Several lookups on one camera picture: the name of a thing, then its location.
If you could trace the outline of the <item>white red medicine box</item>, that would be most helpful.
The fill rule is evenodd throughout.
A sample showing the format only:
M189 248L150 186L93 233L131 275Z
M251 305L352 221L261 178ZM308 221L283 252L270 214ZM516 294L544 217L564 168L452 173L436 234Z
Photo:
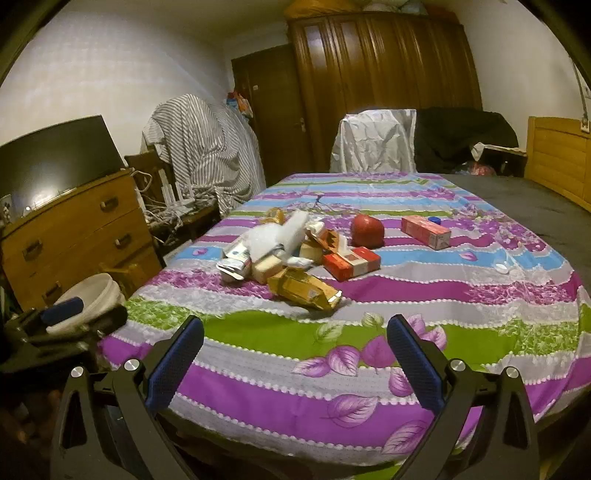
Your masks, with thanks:
M245 243L238 242L225 251L216 263L216 269L221 273L224 283L242 282L249 277L252 260Z

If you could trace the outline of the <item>gold cigarette carton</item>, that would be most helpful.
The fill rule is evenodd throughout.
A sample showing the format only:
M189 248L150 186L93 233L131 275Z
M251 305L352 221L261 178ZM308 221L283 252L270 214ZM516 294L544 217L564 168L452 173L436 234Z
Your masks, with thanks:
M342 301L341 290L297 268L284 268L267 278L266 284L273 296L301 307L332 313Z

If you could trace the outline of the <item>red white cigarette carton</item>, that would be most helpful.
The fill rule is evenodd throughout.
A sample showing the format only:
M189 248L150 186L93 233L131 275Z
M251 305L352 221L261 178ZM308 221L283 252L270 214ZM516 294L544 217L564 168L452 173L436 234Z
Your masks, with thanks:
M345 282L381 268L381 256L366 247L325 255L322 264L335 280Z

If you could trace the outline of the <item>white plastic trash bucket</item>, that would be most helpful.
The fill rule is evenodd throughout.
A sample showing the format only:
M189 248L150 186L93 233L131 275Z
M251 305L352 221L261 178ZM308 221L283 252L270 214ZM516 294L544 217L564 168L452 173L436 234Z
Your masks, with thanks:
M53 326L43 324L48 334L57 335L74 331L125 301L118 283L107 273L95 274L77 283L59 297L56 303L73 297L82 299L83 311Z

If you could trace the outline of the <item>wooden chest of drawers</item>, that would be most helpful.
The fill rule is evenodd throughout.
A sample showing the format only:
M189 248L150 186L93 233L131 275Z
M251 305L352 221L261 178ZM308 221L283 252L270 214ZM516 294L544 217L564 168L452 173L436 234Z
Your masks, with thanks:
M1 272L23 310L51 306L102 272L121 272L130 296L161 269L128 169L59 196L1 235Z

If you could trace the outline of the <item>black flat television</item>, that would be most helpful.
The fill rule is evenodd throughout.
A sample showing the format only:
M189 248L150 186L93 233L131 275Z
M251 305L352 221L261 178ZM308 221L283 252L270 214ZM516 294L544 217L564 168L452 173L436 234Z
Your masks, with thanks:
M52 125L1 146L1 199L12 222L124 167L100 115Z

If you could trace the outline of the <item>beige sponge block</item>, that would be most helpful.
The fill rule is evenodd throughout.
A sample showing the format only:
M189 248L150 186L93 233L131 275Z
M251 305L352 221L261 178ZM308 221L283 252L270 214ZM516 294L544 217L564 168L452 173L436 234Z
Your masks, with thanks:
M301 243L300 256L301 258L311 260L315 265L321 265L322 257L324 257L324 250L322 250L322 246L317 242L304 240L304 242Z
M283 270L283 261L276 255L269 254L252 264L252 279L259 284L266 285L267 280Z

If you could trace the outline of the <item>striped floral bed sheet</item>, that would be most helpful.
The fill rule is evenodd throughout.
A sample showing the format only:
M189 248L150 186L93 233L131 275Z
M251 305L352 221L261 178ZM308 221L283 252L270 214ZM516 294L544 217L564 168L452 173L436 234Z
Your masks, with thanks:
M328 314L254 281L224 284L223 249L273 207L311 212L342 233L356 214L377 217L381 268L339 283L342 302ZM451 246L436 251L405 234L412 215L439 217ZM472 368L517 368L536 418L590 384L590 298L569 261L435 175L290 176L180 253L126 308L126 325L102 344L114 366L143 357L189 315L204 321L204 347L170 404L183 430L317 461L401 460L429 426L387 345L394 314Z

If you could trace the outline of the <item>orange crinkled wrapper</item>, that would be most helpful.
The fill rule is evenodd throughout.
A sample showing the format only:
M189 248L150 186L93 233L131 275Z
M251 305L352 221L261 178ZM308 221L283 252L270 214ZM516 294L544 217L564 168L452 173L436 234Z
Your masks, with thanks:
M283 209L278 207L270 208L264 213L263 217L259 219L260 224L283 225L285 221L286 215L284 214Z

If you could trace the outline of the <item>grey striped draped cloth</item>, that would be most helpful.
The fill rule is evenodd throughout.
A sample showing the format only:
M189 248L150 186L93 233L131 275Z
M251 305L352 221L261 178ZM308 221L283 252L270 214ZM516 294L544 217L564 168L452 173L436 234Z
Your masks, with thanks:
M193 94L162 102L142 129L142 148L155 151L195 196L214 198L221 216L266 189L256 134L222 103Z

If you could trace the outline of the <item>pink rectangular box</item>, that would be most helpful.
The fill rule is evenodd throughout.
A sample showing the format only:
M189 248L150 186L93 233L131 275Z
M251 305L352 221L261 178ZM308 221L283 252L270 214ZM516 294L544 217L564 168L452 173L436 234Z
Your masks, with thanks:
M405 216L401 221L402 231L433 250L451 246L451 230L422 216Z

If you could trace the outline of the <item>grey mattress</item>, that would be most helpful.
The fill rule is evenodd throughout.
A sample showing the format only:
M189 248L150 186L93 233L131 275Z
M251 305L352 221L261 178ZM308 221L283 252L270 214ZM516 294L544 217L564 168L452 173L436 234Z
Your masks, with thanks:
M525 178L446 174L550 244L590 287L591 215L558 193Z

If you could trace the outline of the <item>red apple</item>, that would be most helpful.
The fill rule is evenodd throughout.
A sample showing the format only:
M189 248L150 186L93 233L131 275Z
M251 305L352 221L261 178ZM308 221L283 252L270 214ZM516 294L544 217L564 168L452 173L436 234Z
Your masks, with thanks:
M355 246L376 249L384 245L385 228L377 218L365 214L356 215L349 230Z

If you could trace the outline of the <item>wooden bed headboard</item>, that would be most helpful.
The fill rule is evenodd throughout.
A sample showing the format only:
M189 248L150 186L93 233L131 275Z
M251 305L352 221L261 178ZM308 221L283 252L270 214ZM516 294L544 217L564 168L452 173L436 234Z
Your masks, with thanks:
M590 211L590 146L580 120L531 116L525 177Z

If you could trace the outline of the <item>dark wooden door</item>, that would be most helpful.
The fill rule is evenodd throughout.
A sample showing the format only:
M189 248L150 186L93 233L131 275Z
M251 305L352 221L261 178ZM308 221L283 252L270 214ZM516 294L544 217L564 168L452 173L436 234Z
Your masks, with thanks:
M284 44L231 61L235 90L249 100L266 184L314 170L294 47Z

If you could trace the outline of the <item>black clothing pile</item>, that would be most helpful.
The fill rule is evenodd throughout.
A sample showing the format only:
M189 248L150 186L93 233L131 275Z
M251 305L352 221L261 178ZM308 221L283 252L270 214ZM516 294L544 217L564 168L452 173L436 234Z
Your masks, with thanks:
M519 146L515 131L500 113L443 107L417 111L414 160L418 172L450 174L474 159L472 148L477 143Z

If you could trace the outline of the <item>silver crinkled chair cover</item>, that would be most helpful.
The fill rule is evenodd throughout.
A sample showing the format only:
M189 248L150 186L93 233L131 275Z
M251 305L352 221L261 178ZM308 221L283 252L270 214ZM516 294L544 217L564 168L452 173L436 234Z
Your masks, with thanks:
M416 173L416 109L346 114L332 145L331 173Z

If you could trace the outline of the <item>dark wooden wardrobe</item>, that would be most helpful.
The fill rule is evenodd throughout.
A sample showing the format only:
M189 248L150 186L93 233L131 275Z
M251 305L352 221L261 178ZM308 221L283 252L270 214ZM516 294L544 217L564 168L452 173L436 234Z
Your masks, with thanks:
M348 13L293 20L315 169L329 170L339 122L375 108L483 107L464 27L429 16Z

